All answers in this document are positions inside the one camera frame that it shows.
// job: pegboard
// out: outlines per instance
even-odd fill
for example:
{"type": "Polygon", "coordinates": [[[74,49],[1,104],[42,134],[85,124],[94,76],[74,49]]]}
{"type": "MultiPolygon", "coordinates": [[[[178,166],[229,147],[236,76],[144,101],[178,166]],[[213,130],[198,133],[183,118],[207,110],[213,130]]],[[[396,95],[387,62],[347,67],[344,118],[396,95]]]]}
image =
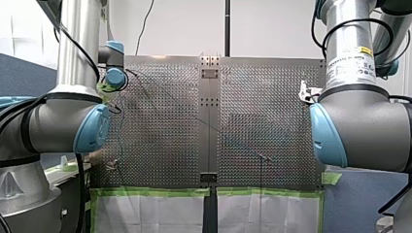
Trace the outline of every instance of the pegboard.
{"type": "Polygon", "coordinates": [[[319,188],[323,166],[297,93],[302,80],[323,85],[323,61],[223,58],[221,69],[219,185],[319,188]]]}
{"type": "Polygon", "coordinates": [[[325,64],[222,57],[210,80],[205,65],[201,57],[126,58],[137,76],[129,73],[116,100],[124,116],[112,116],[92,186],[199,187],[200,173],[217,172],[219,186],[320,188],[323,166],[298,91],[301,80],[322,86],[325,64]]]}
{"type": "Polygon", "coordinates": [[[124,116],[112,115],[93,186],[199,186],[198,60],[126,58],[136,75],[128,72],[128,87],[117,98],[124,116]]]}

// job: warning label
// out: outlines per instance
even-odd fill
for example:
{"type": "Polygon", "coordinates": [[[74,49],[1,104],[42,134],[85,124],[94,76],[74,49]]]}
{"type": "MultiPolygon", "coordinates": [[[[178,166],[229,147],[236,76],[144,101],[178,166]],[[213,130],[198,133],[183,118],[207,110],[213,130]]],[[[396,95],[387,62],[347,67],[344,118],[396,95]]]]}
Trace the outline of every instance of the warning label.
{"type": "Polygon", "coordinates": [[[327,65],[327,76],[332,79],[376,78],[373,57],[365,53],[347,53],[331,60],[327,65]]]}

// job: metal bracket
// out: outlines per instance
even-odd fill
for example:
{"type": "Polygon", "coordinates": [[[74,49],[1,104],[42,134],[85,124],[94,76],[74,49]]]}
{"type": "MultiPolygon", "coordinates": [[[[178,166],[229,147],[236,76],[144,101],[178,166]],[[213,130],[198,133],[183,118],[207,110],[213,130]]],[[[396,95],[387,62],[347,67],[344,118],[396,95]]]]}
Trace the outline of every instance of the metal bracket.
{"type": "Polygon", "coordinates": [[[202,79],[218,79],[219,78],[219,57],[218,56],[202,56],[202,79]]]}
{"type": "Polygon", "coordinates": [[[200,173],[201,183],[216,183],[218,181],[218,173],[200,173]]]}
{"type": "Polygon", "coordinates": [[[299,99],[307,104],[315,103],[315,96],[321,95],[322,89],[317,87],[307,87],[306,81],[301,81],[299,99]]]}

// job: metal clip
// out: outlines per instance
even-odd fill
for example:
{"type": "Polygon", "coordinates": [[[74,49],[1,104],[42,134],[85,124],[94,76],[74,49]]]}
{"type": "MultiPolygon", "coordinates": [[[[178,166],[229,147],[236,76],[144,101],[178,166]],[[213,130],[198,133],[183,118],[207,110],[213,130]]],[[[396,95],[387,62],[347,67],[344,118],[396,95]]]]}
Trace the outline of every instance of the metal clip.
{"type": "Polygon", "coordinates": [[[300,91],[299,91],[299,99],[300,101],[307,103],[307,104],[314,104],[315,99],[314,96],[319,96],[321,94],[322,89],[317,87],[307,87],[306,81],[300,82],[300,91]]]}

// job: white paper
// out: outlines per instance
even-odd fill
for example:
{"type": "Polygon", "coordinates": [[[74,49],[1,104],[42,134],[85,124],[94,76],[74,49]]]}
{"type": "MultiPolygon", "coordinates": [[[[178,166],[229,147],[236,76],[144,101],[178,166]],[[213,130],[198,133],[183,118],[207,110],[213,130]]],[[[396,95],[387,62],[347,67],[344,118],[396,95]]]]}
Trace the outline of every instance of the white paper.
{"type": "Polygon", "coordinates": [[[203,222],[203,198],[162,197],[159,198],[160,224],[201,225],[203,222]]]}
{"type": "Polygon", "coordinates": [[[218,203],[219,225],[248,222],[251,196],[220,196],[218,203]]]}
{"type": "Polygon", "coordinates": [[[290,197],[286,233],[317,233],[319,199],[290,197]]]}
{"type": "Polygon", "coordinates": [[[219,196],[219,233],[317,233],[319,198],[219,196]]]}
{"type": "Polygon", "coordinates": [[[95,233],[202,233],[204,197],[101,197],[95,233]]]}

